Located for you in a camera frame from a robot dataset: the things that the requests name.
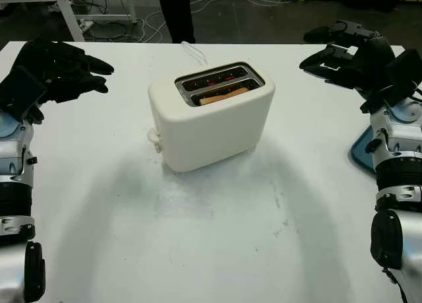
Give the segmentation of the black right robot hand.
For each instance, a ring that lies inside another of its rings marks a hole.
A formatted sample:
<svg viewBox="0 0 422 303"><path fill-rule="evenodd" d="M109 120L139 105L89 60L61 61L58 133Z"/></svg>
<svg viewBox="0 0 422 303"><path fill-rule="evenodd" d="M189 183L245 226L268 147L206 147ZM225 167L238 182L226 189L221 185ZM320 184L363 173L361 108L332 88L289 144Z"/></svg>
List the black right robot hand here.
<svg viewBox="0 0 422 303"><path fill-rule="evenodd" d="M381 101L370 97L391 85L386 66L395 59L387 39L376 30L356 22L337 20L331 26L308 31L303 36L310 44L326 47L304 59L299 68L330 84L356 90L363 99L362 113L373 113Z"/></svg>

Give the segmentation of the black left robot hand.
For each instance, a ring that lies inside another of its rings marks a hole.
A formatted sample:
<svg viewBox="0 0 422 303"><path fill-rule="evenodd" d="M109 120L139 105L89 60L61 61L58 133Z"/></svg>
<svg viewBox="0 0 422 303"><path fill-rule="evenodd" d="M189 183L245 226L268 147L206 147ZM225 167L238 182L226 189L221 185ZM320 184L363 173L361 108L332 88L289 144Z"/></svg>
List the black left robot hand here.
<svg viewBox="0 0 422 303"><path fill-rule="evenodd" d="M68 102L81 94L107 93L106 77L114 68L64 42L31 40L1 81L1 111L18 122L41 124L46 102Z"/></svg>

